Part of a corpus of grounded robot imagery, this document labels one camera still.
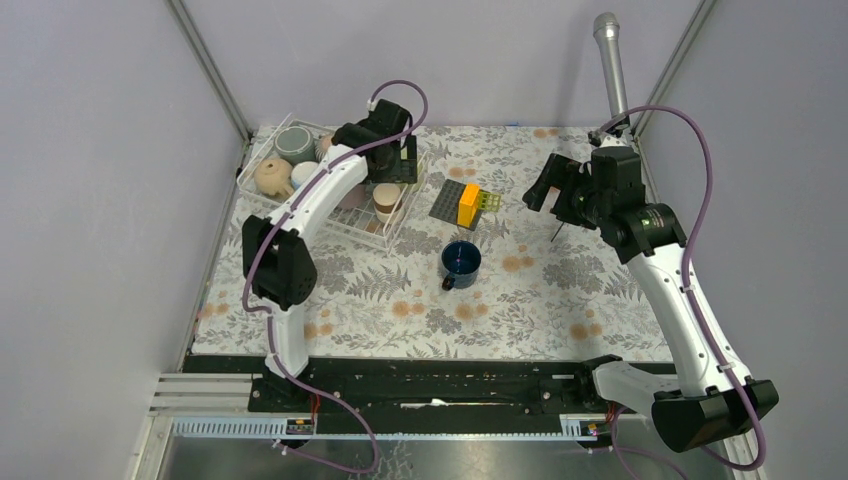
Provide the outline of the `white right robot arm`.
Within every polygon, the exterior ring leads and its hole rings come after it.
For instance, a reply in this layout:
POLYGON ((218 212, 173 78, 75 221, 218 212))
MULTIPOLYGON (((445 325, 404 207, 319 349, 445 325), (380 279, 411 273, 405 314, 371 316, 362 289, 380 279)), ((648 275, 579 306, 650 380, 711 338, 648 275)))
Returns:
POLYGON ((672 354, 676 381, 615 355, 584 362, 575 402, 597 412, 608 403, 649 418, 665 445, 685 452, 745 434, 779 401, 770 380, 756 380, 704 299, 687 239, 673 210, 651 203, 641 159, 630 147, 594 150, 580 163, 551 154, 522 200, 540 211, 551 189, 551 213, 564 224, 597 230, 647 298, 672 354))

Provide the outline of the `cream brown steel tumbler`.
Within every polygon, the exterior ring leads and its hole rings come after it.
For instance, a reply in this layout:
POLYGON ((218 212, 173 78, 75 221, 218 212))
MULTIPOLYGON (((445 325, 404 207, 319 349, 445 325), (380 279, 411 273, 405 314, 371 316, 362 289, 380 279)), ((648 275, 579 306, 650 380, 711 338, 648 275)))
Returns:
POLYGON ((398 184, 378 184, 372 192, 375 215, 383 224, 400 219, 403 212, 402 189, 398 184))

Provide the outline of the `dark blue mug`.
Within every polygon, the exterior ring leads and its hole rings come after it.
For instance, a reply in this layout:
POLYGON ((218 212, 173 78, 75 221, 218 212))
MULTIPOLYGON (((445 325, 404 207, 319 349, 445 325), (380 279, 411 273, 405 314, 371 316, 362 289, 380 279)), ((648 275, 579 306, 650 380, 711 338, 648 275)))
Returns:
POLYGON ((465 240, 449 243, 440 255, 441 288, 450 291, 471 287, 481 262, 481 252, 473 243, 465 240))

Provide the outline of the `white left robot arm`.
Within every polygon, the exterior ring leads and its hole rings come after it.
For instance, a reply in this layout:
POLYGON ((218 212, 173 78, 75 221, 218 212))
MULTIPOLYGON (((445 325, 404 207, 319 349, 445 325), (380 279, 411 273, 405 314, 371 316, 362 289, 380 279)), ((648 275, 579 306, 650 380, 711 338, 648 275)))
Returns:
POLYGON ((271 395, 285 410, 301 409, 310 397, 299 375, 309 362, 304 304, 319 278, 310 251, 316 234, 355 186, 379 183, 399 165, 417 126, 398 104, 371 101, 364 119, 335 131, 317 169, 286 202, 264 217, 249 216, 242 226, 242 306, 264 318, 265 365, 279 376, 271 395))

